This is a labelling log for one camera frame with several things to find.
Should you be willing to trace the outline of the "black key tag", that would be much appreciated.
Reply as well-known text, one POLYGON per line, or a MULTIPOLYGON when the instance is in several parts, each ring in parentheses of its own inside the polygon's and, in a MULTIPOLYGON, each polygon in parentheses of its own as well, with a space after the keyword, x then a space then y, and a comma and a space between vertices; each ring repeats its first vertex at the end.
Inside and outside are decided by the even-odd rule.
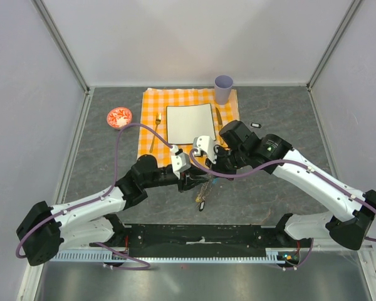
POLYGON ((257 129, 260 129, 260 128, 262 127, 261 124, 258 124, 258 123, 255 123, 255 122, 251 122, 251 123, 250 123, 250 126, 251 126, 252 128, 257 128, 257 129))

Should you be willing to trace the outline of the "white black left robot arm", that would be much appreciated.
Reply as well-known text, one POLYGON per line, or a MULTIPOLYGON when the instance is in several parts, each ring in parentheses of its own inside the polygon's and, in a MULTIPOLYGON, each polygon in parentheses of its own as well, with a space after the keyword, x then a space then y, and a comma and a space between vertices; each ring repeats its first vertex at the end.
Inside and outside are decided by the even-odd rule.
POLYGON ((125 232, 116 213, 146 199, 148 188, 175 185, 183 192, 206 181, 205 172, 191 165, 185 153, 172 156, 165 167, 159 167, 154 156, 143 155, 103 191, 65 204, 34 204, 16 230, 16 257, 27 259, 33 267, 74 246, 120 246, 125 232))

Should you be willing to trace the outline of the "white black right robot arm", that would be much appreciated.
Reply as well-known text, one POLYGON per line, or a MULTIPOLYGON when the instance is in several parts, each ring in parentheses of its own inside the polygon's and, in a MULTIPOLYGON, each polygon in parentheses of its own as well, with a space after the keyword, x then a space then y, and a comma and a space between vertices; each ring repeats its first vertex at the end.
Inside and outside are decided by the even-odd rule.
POLYGON ((360 249, 375 219, 376 191, 363 192, 340 182, 281 137, 267 134, 259 138, 241 121, 228 123, 220 134, 225 147, 205 135, 196 141, 215 175, 234 179, 243 167, 264 170, 290 182, 328 210, 320 214, 284 215, 279 221, 282 227, 274 231, 277 244, 287 247, 296 240, 331 238, 347 249, 360 249))

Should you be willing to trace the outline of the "gold knife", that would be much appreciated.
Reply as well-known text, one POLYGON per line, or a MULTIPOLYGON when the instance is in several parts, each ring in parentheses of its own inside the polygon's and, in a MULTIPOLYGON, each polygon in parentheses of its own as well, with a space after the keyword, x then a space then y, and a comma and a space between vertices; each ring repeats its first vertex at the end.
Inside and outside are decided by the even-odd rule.
POLYGON ((222 130, 222 127, 223 127, 223 122, 222 122, 221 113, 220 113, 220 111, 217 107, 216 107, 216 117, 217 117, 217 123, 218 123, 220 143, 221 143, 221 145, 224 145, 224 140, 221 137, 221 130, 222 130))

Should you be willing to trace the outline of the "orange white checkered cloth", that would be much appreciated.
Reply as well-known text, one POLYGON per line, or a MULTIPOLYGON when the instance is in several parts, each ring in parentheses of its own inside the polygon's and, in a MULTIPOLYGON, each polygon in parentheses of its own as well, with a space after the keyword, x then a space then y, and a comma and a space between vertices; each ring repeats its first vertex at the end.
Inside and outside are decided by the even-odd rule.
MULTIPOLYGON (((213 88, 173 90, 159 90, 148 88, 143 94, 140 123, 152 129, 155 129, 156 115, 158 112, 161 112, 162 121, 158 126, 157 133, 167 142, 166 108, 168 106, 202 105, 205 103, 211 104, 214 128, 216 133, 215 143, 219 144, 220 138, 216 117, 216 107, 221 113, 223 125, 227 125, 233 120, 238 120, 238 99, 235 90, 231 90, 227 104, 218 105, 215 102, 213 88)), ((192 144, 177 146, 186 154, 188 154, 193 148, 192 144)))

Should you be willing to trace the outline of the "white square plate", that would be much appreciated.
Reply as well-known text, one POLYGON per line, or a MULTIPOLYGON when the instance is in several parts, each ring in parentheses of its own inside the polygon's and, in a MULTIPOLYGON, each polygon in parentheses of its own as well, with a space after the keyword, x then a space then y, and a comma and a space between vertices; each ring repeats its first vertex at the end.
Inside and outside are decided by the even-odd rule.
POLYGON ((196 137, 216 139, 211 104, 168 106, 166 108, 167 142, 192 144, 196 137))

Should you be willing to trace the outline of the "gold fork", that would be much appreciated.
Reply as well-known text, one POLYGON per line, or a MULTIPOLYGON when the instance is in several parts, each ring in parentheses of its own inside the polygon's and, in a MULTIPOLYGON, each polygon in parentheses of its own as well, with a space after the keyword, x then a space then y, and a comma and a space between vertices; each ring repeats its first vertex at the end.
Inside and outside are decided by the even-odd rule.
MULTIPOLYGON (((157 133, 157 129, 158 129, 158 126, 160 125, 162 121, 162 113, 161 112, 158 112, 157 115, 156 115, 156 118, 155 118, 155 133, 157 133)), ((152 153, 153 150, 154 150, 154 144, 155 144, 155 140, 156 140, 156 135, 153 136, 152 138, 152 142, 151 142, 151 145, 150 145, 150 150, 149 152, 152 153)))

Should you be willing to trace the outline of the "lilac plastic cup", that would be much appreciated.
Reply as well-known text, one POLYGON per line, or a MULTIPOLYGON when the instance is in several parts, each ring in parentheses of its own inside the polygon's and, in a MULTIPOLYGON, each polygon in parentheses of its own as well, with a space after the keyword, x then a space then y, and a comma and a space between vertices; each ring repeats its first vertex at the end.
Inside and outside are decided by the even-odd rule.
POLYGON ((217 104, 225 105, 228 103, 233 84, 233 79, 227 75, 219 75, 215 78, 214 92, 217 104))

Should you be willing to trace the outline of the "red white patterned bowl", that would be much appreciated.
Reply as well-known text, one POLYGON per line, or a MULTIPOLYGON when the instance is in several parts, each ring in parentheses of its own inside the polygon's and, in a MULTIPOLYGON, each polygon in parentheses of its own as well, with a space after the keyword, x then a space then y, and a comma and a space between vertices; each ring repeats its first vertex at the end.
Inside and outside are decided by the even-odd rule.
POLYGON ((132 117, 132 112, 128 108, 113 108, 107 115, 107 124, 113 129, 121 129, 132 121, 132 117))

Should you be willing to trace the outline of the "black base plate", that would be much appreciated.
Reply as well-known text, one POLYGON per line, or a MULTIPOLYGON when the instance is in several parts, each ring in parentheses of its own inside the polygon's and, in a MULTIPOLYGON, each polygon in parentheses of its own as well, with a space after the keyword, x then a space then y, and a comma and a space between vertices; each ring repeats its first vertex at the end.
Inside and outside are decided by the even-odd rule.
POLYGON ((120 226, 104 245, 126 249, 132 257, 264 257, 267 248, 309 247, 279 228, 221 224, 130 224, 120 226))

